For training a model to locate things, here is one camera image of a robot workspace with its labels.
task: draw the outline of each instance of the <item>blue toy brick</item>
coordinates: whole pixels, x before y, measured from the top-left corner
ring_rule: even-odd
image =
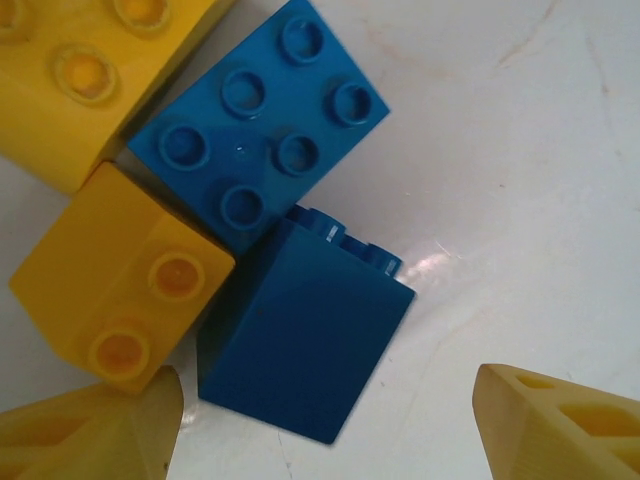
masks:
[[[306,0],[292,0],[130,142],[244,253],[389,113]]]
[[[198,332],[200,398],[333,443],[415,296],[394,279],[400,265],[295,207]]]

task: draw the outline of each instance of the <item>lego duplo brick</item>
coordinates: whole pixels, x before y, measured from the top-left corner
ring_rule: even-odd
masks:
[[[640,402],[483,365],[473,409],[495,480],[640,480]]]
[[[139,392],[234,266],[103,163],[10,280],[62,358]]]
[[[163,367],[136,397],[94,385],[0,414],[0,478],[162,480],[183,411]]]
[[[243,254],[389,113],[306,0],[292,0],[129,148]]]
[[[238,264],[198,332],[200,398],[333,443],[415,293],[401,261],[294,208]]]
[[[2,0],[0,153],[78,190],[234,0]]]

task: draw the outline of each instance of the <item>toy block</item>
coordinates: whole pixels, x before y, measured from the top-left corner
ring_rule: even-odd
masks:
[[[182,420],[180,380],[162,368],[132,397],[94,385],[0,414],[0,478],[161,480]]]
[[[130,142],[243,254],[389,113],[307,0],[291,0]]]
[[[333,443],[415,296],[394,279],[400,265],[296,207],[239,261],[198,332],[200,398]]]
[[[2,0],[0,152],[67,193],[234,0]]]
[[[233,265],[103,163],[10,287],[58,355],[137,393]]]
[[[495,480],[640,480],[640,402],[483,365],[473,409]]]

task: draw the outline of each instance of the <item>yellow block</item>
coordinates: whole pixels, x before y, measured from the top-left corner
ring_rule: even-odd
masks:
[[[166,478],[182,419],[170,367],[142,395],[94,385],[0,414],[0,478]]]
[[[0,0],[0,152],[75,192],[235,0]]]
[[[137,393],[233,265],[103,163],[9,286],[58,355]]]
[[[640,402],[483,365],[473,409],[495,480],[640,480]]]

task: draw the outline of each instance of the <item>white table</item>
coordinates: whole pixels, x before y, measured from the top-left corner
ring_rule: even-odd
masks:
[[[282,0],[240,0],[175,98]],[[640,398],[640,4],[318,0],[393,114],[304,203],[419,299],[326,448],[187,395],[170,479],[489,479],[471,410],[507,363]],[[6,281],[67,199],[0,162],[0,410],[94,381]]]

